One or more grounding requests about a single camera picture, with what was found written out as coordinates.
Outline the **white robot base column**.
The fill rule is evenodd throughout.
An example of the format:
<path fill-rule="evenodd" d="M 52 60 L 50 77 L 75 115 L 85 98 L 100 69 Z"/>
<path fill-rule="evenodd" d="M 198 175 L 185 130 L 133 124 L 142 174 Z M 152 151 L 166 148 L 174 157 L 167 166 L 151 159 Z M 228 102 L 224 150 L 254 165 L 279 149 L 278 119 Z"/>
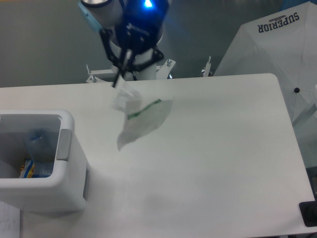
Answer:
<path fill-rule="evenodd" d="M 104 29 L 100 37 L 106 52 L 107 59 L 112 63 L 112 71 L 116 75 L 113 86 L 121 76 L 127 73 L 140 73 L 164 58 L 163 53 L 157 48 L 161 34 L 150 36 L 131 30 L 117 36 L 115 31 Z"/>

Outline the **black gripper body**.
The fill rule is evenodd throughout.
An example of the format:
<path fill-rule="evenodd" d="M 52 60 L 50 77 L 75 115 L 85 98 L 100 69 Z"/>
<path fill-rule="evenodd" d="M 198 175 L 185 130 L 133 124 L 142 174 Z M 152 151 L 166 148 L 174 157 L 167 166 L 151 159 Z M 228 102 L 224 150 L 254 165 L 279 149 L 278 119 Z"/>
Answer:
<path fill-rule="evenodd" d="M 169 9 L 167 0 L 129 0 L 115 26 L 118 45 L 140 55 L 154 48 L 162 36 Z"/>

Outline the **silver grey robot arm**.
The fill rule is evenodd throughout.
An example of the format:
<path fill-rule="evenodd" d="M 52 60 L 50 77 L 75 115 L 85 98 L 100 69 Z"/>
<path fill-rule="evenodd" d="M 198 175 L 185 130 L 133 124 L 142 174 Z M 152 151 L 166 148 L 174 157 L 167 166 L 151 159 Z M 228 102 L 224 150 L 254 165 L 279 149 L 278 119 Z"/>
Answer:
<path fill-rule="evenodd" d="M 118 69 L 113 87 L 127 72 L 141 72 L 164 58 L 157 45 L 169 1 L 82 0 L 78 6 L 100 35 L 107 59 Z"/>

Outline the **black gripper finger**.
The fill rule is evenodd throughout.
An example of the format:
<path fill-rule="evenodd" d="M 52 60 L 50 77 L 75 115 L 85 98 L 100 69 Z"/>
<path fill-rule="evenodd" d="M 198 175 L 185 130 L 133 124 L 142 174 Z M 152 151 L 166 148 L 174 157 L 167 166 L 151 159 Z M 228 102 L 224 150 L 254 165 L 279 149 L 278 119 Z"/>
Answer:
<path fill-rule="evenodd" d="M 100 32 L 100 37 L 104 46 L 104 50 L 106 52 L 106 56 L 110 62 L 113 63 L 114 66 L 117 67 L 118 71 L 116 73 L 116 77 L 113 80 L 112 87 L 116 88 L 119 77 L 125 77 L 126 72 L 128 72 L 131 68 L 131 60 L 127 59 L 126 55 L 128 52 L 128 45 L 131 40 L 131 32 L 129 30 L 124 31 L 123 34 L 123 42 L 121 46 L 121 51 L 119 57 L 117 57 L 113 50 L 111 49 L 110 42 L 111 37 L 113 36 L 113 31 L 111 29 L 102 29 Z"/>
<path fill-rule="evenodd" d="M 131 52 L 125 70 L 127 72 L 141 72 L 164 58 L 164 54 L 158 48 L 150 48 L 144 53 Z"/>

